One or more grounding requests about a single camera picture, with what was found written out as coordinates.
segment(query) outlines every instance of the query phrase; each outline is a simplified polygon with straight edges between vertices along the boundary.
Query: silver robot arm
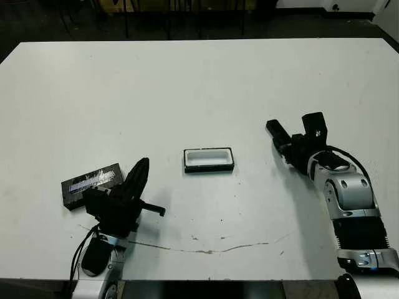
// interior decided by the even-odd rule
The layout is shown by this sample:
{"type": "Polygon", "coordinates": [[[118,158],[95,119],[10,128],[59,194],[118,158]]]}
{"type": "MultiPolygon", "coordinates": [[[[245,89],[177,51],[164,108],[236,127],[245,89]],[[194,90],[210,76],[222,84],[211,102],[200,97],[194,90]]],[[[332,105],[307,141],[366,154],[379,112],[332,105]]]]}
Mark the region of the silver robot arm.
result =
{"type": "Polygon", "coordinates": [[[350,154],[326,145],[321,112],[304,115],[302,121],[304,135],[290,137],[277,120],[269,120],[266,129],[287,164],[308,176],[325,197],[339,244],[337,260],[347,271],[336,282],[340,298],[399,298],[398,254],[389,247],[366,170],[350,154]]]}
{"type": "Polygon", "coordinates": [[[123,183],[112,189],[96,186],[83,191],[86,212],[93,215],[99,224],[90,229],[72,259],[70,294],[73,299],[116,299],[117,282],[122,278],[125,257],[133,246],[129,240],[136,234],[142,209],[165,215],[163,207],[140,199],[149,167],[149,159],[143,158],[123,183]],[[84,248],[87,239],[90,243],[84,248]],[[78,281],[72,293],[76,268],[78,281]]]}

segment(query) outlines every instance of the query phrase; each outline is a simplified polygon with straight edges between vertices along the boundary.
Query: black rectangular object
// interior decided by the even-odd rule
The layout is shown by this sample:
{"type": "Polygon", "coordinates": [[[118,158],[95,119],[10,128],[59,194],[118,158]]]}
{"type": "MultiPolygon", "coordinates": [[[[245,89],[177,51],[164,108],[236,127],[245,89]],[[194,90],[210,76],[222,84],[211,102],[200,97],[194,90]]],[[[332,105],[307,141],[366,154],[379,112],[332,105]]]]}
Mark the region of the black rectangular object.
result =
{"type": "Polygon", "coordinates": [[[82,192],[88,188],[101,186],[109,189],[121,183],[123,177],[118,163],[68,179],[61,183],[64,206],[70,211],[84,206],[82,192]]]}
{"type": "Polygon", "coordinates": [[[183,152],[183,161],[185,173],[232,171],[234,169],[234,158],[231,148],[185,149],[183,152]]]}

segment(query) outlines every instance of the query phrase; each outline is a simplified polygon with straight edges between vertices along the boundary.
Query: white table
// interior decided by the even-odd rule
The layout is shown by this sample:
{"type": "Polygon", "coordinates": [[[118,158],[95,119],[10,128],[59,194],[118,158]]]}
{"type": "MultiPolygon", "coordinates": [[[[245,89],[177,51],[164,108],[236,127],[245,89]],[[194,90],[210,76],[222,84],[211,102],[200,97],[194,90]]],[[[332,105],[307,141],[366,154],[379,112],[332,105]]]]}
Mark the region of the white table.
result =
{"type": "Polygon", "coordinates": [[[147,156],[143,199],[166,215],[143,211],[136,241],[170,249],[135,245],[123,279],[337,278],[324,200],[264,129],[303,131],[316,111],[368,169],[399,249],[398,83],[381,39],[20,44],[0,65],[0,277],[67,279],[96,221],[60,182],[147,156]],[[184,174],[184,149],[214,146],[232,174],[184,174]]]}

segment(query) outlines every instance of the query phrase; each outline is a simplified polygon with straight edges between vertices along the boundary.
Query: small black box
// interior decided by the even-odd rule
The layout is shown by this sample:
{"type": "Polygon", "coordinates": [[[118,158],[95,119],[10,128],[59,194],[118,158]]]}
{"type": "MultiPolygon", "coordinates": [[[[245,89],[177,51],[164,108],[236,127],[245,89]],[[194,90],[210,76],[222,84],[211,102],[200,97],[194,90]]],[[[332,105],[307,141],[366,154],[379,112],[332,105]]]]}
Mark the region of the small black box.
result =
{"type": "Polygon", "coordinates": [[[84,206],[82,192],[88,188],[111,188],[121,183],[123,177],[118,163],[68,179],[61,183],[64,206],[70,211],[84,206]]]}

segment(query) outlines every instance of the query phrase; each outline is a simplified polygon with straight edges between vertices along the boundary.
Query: scuff mark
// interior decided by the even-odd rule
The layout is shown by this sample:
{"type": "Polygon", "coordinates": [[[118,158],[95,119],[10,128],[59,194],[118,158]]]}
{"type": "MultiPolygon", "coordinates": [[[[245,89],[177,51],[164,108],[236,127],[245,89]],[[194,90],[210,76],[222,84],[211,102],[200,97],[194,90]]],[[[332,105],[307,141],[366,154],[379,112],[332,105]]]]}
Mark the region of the scuff mark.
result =
{"type": "Polygon", "coordinates": [[[152,244],[141,243],[141,242],[136,242],[136,241],[129,241],[129,243],[138,244],[138,245],[143,245],[143,246],[149,246],[149,247],[154,247],[154,248],[159,248],[159,249],[165,249],[165,250],[175,250],[175,249],[172,249],[172,248],[170,248],[170,247],[152,245],[152,244]]]}
{"type": "Polygon", "coordinates": [[[207,251],[205,251],[205,250],[195,250],[194,251],[196,254],[213,254],[214,253],[214,251],[213,250],[207,250],[207,251]]]}
{"type": "Polygon", "coordinates": [[[164,250],[171,250],[171,251],[178,251],[178,252],[188,252],[188,253],[191,253],[191,254],[223,254],[225,252],[229,252],[229,251],[236,250],[236,249],[239,249],[239,248],[269,244],[268,242],[260,242],[260,243],[254,243],[254,244],[244,244],[244,245],[237,245],[237,246],[234,246],[234,247],[231,247],[231,248],[227,248],[227,249],[224,249],[224,250],[211,250],[211,249],[209,249],[209,250],[186,250],[186,249],[174,249],[174,248],[170,248],[170,247],[164,247],[164,246],[152,245],[152,244],[147,244],[147,243],[141,243],[141,242],[137,242],[137,241],[129,241],[129,243],[138,244],[138,245],[142,245],[142,246],[148,246],[148,247],[154,247],[154,248],[164,249],[164,250]]]}
{"type": "Polygon", "coordinates": [[[85,229],[85,230],[90,230],[88,229],[86,226],[83,226],[82,224],[78,224],[77,226],[80,226],[81,228],[85,229]]]}
{"type": "Polygon", "coordinates": [[[277,240],[275,240],[273,242],[273,244],[280,242],[282,239],[285,239],[286,237],[290,236],[293,232],[295,232],[294,230],[292,232],[289,232],[288,234],[282,235],[281,237],[279,237],[277,240]]]}

